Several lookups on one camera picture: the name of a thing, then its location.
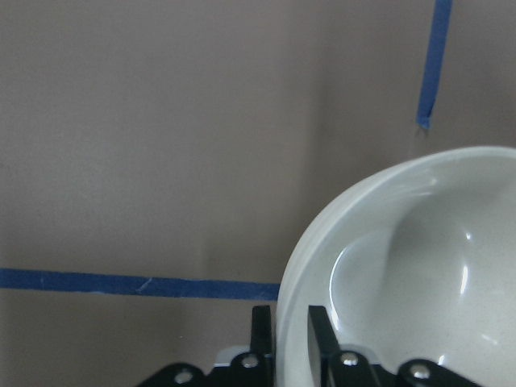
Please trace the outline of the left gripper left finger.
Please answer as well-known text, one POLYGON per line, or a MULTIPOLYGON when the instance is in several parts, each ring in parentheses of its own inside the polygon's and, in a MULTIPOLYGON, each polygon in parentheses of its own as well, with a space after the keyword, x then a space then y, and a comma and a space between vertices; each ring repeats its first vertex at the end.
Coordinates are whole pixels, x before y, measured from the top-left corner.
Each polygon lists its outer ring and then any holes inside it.
POLYGON ((152 374, 141 386, 272 386, 273 329, 269 306, 252 308, 249 349, 215 365, 205 374, 187 363, 170 364, 152 374))

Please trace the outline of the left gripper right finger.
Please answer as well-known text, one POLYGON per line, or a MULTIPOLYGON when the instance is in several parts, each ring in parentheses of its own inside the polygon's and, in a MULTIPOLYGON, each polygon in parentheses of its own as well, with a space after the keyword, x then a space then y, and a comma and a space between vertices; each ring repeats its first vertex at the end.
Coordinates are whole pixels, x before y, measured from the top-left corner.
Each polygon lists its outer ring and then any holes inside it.
POLYGON ((327 310, 309 306, 307 342, 315 386, 476 386, 477 383, 431 360, 413 359, 387 371, 356 349, 342 349, 327 310))

